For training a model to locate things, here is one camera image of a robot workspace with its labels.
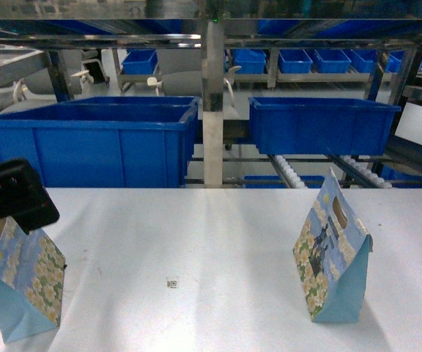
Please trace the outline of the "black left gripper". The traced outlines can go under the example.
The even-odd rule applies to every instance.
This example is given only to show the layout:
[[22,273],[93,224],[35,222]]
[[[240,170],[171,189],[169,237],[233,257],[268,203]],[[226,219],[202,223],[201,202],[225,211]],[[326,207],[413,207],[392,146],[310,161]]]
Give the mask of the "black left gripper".
[[8,216],[26,234],[60,217],[39,174],[25,158],[0,163],[0,219]]

